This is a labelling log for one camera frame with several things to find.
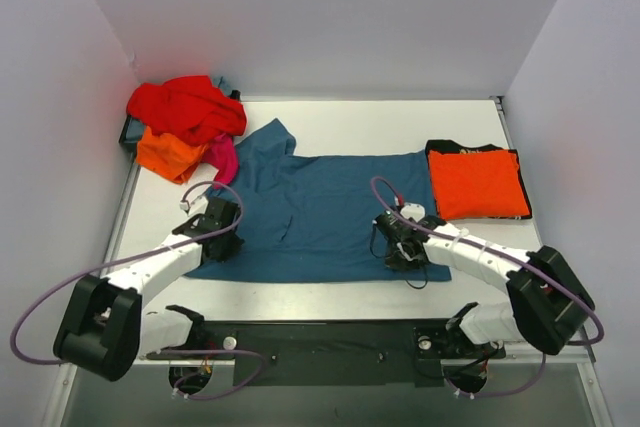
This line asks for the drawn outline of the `teal blue t shirt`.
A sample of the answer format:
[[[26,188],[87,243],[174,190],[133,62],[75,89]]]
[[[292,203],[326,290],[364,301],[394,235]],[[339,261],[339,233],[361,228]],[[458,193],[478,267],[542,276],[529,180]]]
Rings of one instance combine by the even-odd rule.
[[[224,262],[207,262],[190,277],[259,283],[401,280],[380,255],[372,221],[383,208],[370,180],[382,176],[409,202],[435,214],[426,155],[302,157],[296,139],[273,120],[236,147],[231,186],[245,206],[237,228],[244,244]]]

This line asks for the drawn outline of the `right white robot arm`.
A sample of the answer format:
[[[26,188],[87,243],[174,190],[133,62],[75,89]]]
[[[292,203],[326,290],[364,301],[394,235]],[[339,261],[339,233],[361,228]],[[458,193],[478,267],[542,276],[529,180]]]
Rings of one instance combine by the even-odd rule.
[[[446,343],[469,356],[490,342],[526,342],[547,355],[575,345],[574,335],[595,304],[556,249],[508,248],[469,234],[435,216],[420,221],[385,211],[373,221],[387,243],[385,264],[395,271],[447,266],[503,292],[498,304],[468,303],[449,321]]]

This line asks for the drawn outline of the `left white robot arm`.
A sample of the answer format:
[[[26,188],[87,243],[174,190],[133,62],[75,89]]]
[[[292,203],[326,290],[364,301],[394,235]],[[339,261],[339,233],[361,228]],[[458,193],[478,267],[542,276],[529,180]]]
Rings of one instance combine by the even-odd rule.
[[[108,381],[121,379],[136,359],[164,349],[184,359],[199,356],[206,344],[202,314],[177,304],[144,308],[202,264],[237,254],[241,213],[239,204],[213,198],[171,231],[159,254],[102,278],[83,276],[72,290],[54,355]]]

